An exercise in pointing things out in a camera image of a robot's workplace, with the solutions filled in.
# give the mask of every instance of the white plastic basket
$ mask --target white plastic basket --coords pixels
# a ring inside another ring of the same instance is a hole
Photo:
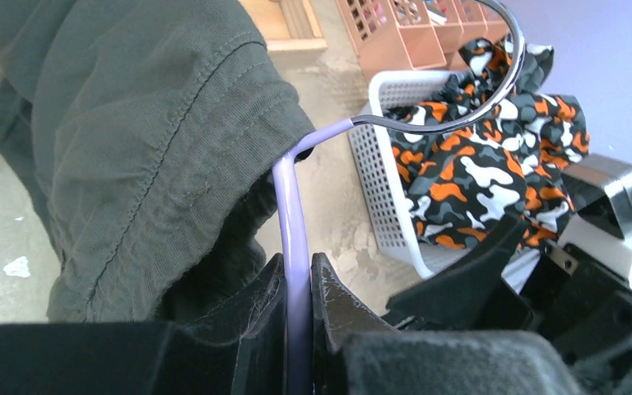
[[[381,72],[369,84],[369,103],[362,114],[382,115],[383,109],[417,104],[444,86],[451,75],[453,72],[446,71]],[[468,252],[418,242],[386,128],[359,126],[348,136],[377,245],[383,253],[411,264],[425,279]],[[515,289],[521,287],[537,257],[537,252],[531,252],[513,260],[505,268],[505,280]]]

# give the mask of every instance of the lavender wall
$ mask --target lavender wall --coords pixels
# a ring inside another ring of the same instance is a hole
[[[535,44],[555,47],[543,93],[578,97],[592,151],[632,163],[632,0],[501,0]]]

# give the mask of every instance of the wooden shelf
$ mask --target wooden shelf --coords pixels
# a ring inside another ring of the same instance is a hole
[[[328,47],[311,0],[239,0],[278,67],[312,64]]]
[[[326,50],[310,0],[239,1],[265,37],[267,52],[278,67],[310,65]]]

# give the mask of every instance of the concrete floor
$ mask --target concrete floor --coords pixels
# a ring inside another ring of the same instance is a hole
[[[358,114],[367,86],[335,2],[314,2],[314,7],[329,50],[312,67],[281,72],[319,128]],[[382,313],[388,296],[418,276],[377,250],[346,136],[317,147],[299,166],[299,177],[311,252],[327,253],[342,280]],[[277,216],[258,238],[268,256],[281,251]],[[0,323],[45,320],[49,288],[58,271],[25,188],[0,157]]]

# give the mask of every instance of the orange camouflage cloth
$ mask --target orange camouflage cloth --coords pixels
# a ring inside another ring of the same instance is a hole
[[[452,76],[428,100],[385,116],[430,125],[469,114],[503,81],[511,48],[508,39],[473,40],[459,51],[469,73]],[[553,57],[552,47],[528,45],[514,93],[479,123],[437,136],[389,131],[420,241],[473,247],[506,212],[528,224],[519,249],[537,248],[565,228],[574,207],[560,173],[588,154],[589,135],[574,97],[536,93]]]

